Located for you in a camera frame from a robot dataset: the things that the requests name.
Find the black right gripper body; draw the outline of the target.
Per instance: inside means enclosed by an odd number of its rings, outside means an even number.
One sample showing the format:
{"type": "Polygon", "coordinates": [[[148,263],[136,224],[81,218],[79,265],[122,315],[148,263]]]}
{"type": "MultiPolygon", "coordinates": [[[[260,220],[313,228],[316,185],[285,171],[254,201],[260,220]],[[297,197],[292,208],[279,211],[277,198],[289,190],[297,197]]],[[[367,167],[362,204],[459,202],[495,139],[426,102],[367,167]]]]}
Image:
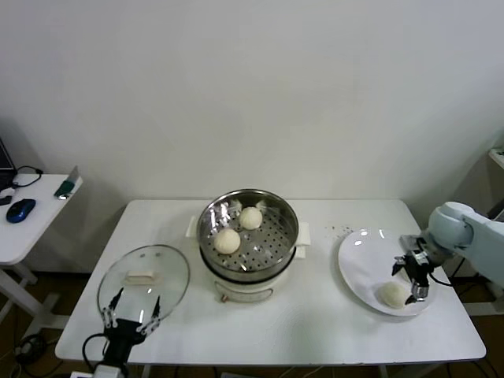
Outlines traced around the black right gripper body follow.
{"type": "Polygon", "coordinates": [[[412,283],[428,283],[428,277],[433,272],[433,266],[424,253],[408,252],[404,256],[404,261],[406,274],[412,283]]]}

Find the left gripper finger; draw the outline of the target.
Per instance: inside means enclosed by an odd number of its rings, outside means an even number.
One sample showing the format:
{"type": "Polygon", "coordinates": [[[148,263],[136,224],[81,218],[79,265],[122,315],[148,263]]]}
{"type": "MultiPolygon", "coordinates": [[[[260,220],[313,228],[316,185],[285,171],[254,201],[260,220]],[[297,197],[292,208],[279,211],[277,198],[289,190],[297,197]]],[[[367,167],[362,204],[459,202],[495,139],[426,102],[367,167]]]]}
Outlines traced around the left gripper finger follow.
{"type": "Polygon", "coordinates": [[[161,296],[157,297],[157,300],[154,305],[153,312],[151,314],[150,319],[141,326],[138,326],[136,331],[141,335],[150,335],[153,333],[161,323],[160,312],[161,312],[161,304],[160,304],[161,296]]]}
{"type": "Polygon", "coordinates": [[[117,326],[117,320],[115,319],[115,309],[122,296],[123,288],[121,288],[110,300],[109,305],[103,307],[101,310],[102,321],[104,328],[114,328],[117,326]]]}

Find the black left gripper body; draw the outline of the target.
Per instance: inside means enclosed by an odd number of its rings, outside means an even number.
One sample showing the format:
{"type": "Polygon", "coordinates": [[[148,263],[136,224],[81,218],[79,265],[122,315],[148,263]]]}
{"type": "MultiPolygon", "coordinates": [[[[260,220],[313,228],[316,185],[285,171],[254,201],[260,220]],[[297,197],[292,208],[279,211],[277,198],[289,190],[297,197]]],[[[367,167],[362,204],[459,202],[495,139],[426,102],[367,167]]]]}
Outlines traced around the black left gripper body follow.
{"type": "Polygon", "coordinates": [[[141,328],[141,323],[125,319],[118,319],[116,327],[106,328],[104,334],[109,345],[106,348],[103,362],[110,366],[125,365],[132,348],[144,342],[141,328]]]}

